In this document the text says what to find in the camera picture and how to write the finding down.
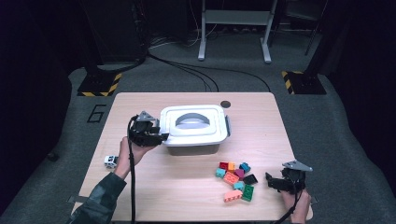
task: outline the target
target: white plastic box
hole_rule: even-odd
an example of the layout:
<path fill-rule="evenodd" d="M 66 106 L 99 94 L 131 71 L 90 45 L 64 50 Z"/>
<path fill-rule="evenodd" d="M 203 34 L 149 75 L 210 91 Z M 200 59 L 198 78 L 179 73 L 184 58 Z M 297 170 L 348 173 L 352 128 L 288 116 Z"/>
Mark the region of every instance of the white plastic box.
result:
<path fill-rule="evenodd" d="M 214 154 L 231 134 L 231 125 L 218 105 L 181 105 L 163 109 L 160 132 L 169 133 L 163 144 L 173 156 Z"/>

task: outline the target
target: lego brick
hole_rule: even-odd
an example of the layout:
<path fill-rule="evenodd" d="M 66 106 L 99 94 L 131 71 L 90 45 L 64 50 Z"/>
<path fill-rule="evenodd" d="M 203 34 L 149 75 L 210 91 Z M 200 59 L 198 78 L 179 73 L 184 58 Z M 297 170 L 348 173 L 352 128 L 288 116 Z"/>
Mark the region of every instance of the lego brick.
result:
<path fill-rule="evenodd" d="M 220 178 L 223 178 L 224 176 L 225 176 L 225 170 L 224 169 L 221 169 L 221 168 L 218 168 L 217 170 L 216 170 L 216 177 L 220 177 Z"/>
<path fill-rule="evenodd" d="M 219 168 L 223 169 L 223 170 L 227 170 L 228 169 L 228 162 L 220 162 L 219 164 Z"/>
<path fill-rule="evenodd" d="M 233 163 L 233 162 L 231 162 L 231 161 L 228 162 L 228 169 L 227 169 L 227 171 L 233 173 L 233 172 L 235 171 L 235 163 Z"/>
<path fill-rule="evenodd" d="M 233 189 L 239 189 L 239 190 L 244 190 L 244 182 L 243 181 L 238 181 L 233 184 Z"/>
<path fill-rule="evenodd" d="M 247 175 L 244 177 L 244 183 L 247 185 L 252 185 L 258 183 L 255 175 Z"/>
<path fill-rule="evenodd" d="M 236 169 L 233 173 L 235 175 L 239 176 L 239 180 L 243 180 L 244 179 L 244 176 L 245 176 L 245 171 L 244 170 Z"/>
<path fill-rule="evenodd" d="M 239 165 L 239 169 L 243 169 L 243 170 L 245 171 L 245 173 L 247 173 L 247 172 L 250 171 L 250 166 L 248 166 L 247 163 L 242 162 L 242 163 Z"/>
<path fill-rule="evenodd" d="M 224 195 L 224 202 L 227 203 L 227 202 L 230 202 L 233 200 L 240 199 L 242 197 L 242 194 L 243 194 L 242 191 L 239 189 L 229 191 L 229 192 L 225 193 L 225 195 Z"/>
<path fill-rule="evenodd" d="M 251 202 L 251 199 L 253 198 L 253 190 L 254 187 L 250 185 L 245 185 L 244 187 L 244 193 L 242 194 L 242 199 L 248 202 Z"/>
<path fill-rule="evenodd" d="M 228 184 L 233 185 L 234 183 L 239 181 L 239 177 L 237 175 L 234 175 L 231 172 L 227 171 L 227 173 L 223 177 L 223 180 L 225 182 L 227 182 Z"/>

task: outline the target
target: tabletop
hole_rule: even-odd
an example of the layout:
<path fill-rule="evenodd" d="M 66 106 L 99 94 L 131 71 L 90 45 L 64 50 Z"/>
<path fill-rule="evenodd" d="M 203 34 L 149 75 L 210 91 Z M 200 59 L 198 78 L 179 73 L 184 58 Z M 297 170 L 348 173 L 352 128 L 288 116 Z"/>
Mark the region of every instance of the tabletop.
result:
<path fill-rule="evenodd" d="M 293 161 L 275 96 L 268 92 L 122 92 L 111 107 L 80 196 L 89 196 L 105 177 L 107 155 L 118 155 L 130 118 L 145 110 L 156 119 L 174 105 L 220 105 L 230 118 L 232 133 L 215 154 L 172 156 L 164 144 L 145 155 L 135 167 L 136 221 L 263 221 L 277 220 L 286 212 L 280 193 L 271 189 L 265 173 L 281 178 L 282 163 Z M 246 162 L 256 176 L 251 202 L 225 203 L 233 187 L 216 177 L 219 163 Z M 131 220 L 130 177 L 118 199 L 113 220 Z M 312 209 L 308 219 L 313 216 Z"/>

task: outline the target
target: container handle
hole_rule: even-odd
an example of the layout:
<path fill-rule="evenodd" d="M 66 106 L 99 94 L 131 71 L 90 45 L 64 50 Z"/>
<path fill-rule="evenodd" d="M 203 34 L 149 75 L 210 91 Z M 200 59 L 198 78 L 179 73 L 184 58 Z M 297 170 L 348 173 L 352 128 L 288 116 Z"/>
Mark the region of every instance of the container handle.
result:
<path fill-rule="evenodd" d="M 198 113 L 188 113 L 188 114 L 178 117 L 178 119 L 176 120 L 176 126 L 179 125 L 181 123 L 181 121 L 183 121 L 185 119 L 200 119 L 204 123 L 210 125 L 209 119 L 207 117 L 205 117 L 204 115 L 198 114 Z"/>
<path fill-rule="evenodd" d="M 227 135 L 231 136 L 231 122 L 228 116 L 225 116 L 225 125 L 227 126 Z"/>

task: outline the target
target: green lego brick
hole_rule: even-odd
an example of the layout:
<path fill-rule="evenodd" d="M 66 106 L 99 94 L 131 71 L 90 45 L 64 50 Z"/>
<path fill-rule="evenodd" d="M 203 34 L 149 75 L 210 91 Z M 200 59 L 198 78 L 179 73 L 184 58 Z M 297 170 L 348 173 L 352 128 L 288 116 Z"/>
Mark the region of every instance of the green lego brick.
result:
<path fill-rule="evenodd" d="M 253 190 L 254 187 L 250 185 L 245 185 L 244 187 L 244 193 L 242 194 L 242 199 L 248 202 L 251 202 L 251 199 L 253 198 Z"/>

